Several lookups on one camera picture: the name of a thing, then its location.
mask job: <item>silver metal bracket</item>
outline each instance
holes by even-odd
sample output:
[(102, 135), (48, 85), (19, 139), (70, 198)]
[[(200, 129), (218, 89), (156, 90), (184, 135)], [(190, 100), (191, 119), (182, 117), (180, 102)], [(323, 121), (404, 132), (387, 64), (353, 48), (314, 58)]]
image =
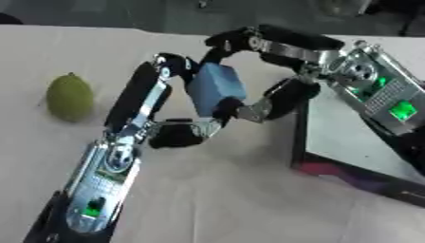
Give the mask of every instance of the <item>silver metal bracket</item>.
[(262, 123), (272, 108), (271, 101), (263, 98), (252, 105), (245, 105), (237, 110), (237, 119), (244, 119), (251, 122)]

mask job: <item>table surface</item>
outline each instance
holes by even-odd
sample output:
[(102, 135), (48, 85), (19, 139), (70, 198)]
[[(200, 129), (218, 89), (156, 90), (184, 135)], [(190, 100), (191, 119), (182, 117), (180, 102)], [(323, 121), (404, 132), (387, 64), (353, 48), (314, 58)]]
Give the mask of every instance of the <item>table surface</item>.
[[(205, 37), (31, 26), (2, 26), (0, 33), (0, 242), (20, 242), (53, 191), (64, 186), (85, 145), (102, 131), (136, 66), (160, 51), (199, 59)], [(291, 75), (253, 53), (227, 63), (239, 71), (251, 101)], [(44, 103), (51, 80), (71, 71), (91, 83), (97, 102), (91, 118), (73, 125), (51, 118)], [(193, 116), (182, 82), (173, 83), (161, 116)], [(144, 149), (113, 241), (423, 241), (423, 209), (289, 170), (293, 127), (294, 116), (263, 125), (234, 121), (194, 148)]]
[[(382, 47), (419, 79), (425, 77), (425, 39), (340, 37), (347, 43), (364, 39)], [(323, 85), (320, 95), (310, 102), (307, 115), (308, 152), (349, 163), (368, 170), (425, 184), (425, 177), (402, 160), (381, 140), (338, 95)]]

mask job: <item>black rubber pad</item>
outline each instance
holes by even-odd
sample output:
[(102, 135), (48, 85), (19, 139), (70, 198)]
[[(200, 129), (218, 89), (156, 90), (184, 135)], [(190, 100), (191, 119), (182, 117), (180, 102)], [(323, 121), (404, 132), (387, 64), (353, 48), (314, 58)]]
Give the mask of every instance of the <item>black rubber pad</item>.
[(109, 111), (104, 125), (110, 127), (114, 133), (120, 132), (138, 114), (144, 100), (157, 83), (158, 76), (151, 64), (146, 62), (140, 65)]

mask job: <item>green led light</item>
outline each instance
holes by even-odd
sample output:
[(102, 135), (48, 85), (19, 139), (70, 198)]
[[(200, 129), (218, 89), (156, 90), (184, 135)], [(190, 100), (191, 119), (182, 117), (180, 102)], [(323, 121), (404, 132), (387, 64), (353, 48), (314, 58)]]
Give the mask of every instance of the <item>green led light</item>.
[(101, 214), (104, 202), (105, 199), (103, 197), (90, 200), (83, 211), (83, 215), (98, 217)]
[(358, 88), (353, 88), (353, 89), (351, 89), (351, 92), (353, 93), (353, 94), (359, 94), (359, 89)]
[(90, 209), (89, 207), (85, 208), (83, 215), (97, 217), (101, 214), (101, 211), (97, 209)]
[(378, 84), (380, 87), (384, 87), (387, 84), (387, 79), (385, 79), (384, 77), (378, 78)]
[(408, 120), (416, 112), (416, 108), (406, 101), (401, 101), (390, 109), (390, 113), (402, 122)]

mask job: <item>robotic hand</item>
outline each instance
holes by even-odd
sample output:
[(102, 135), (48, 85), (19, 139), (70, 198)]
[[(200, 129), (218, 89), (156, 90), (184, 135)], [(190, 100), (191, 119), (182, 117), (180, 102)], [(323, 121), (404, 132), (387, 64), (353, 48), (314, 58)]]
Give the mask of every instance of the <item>robotic hand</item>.
[[(139, 147), (186, 147), (207, 140), (231, 118), (252, 122), (283, 117), (320, 92), (318, 82), (335, 90), (406, 161), (425, 175), (422, 135), (425, 91), (420, 81), (378, 46), (343, 43), (320, 35), (262, 25), (215, 35), (200, 64), (170, 53), (135, 71), (105, 121), (103, 136), (92, 142), (62, 191), (56, 192), (25, 238), (25, 243), (110, 241), (123, 201), (139, 172)], [(246, 93), (222, 59), (255, 51), (296, 75), (245, 105)], [(180, 76), (199, 117), (154, 121), (172, 92), (168, 82)]]
[(293, 78), (265, 93), (262, 101), (271, 104), (269, 112), (263, 113), (266, 120), (280, 118), (315, 97), (320, 91), (318, 83), (326, 83), (395, 152), (425, 175), (423, 83), (380, 46), (358, 41), (345, 52), (341, 41), (267, 25), (221, 33), (209, 38), (206, 45), (212, 49), (201, 64), (218, 63), (238, 51), (250, 50), (259, 52), (267, 63), (294, 70)]
[(160, 53), (137, 68), (110, 110), (103, 136), (88, 145), (73, 176), (45, 206), (25, 243), (110, 242), (139, 172), (140, 146), (147, 140), (152, 146), (176, 145), (157, 138), (176, 123), (184, 128), (185, 142), (193, 144), (221, 128), (219, 119), (154, 121), (172, 92), (170, 79), (179, 75), (187, 83), (197, 66), (190, 58)]

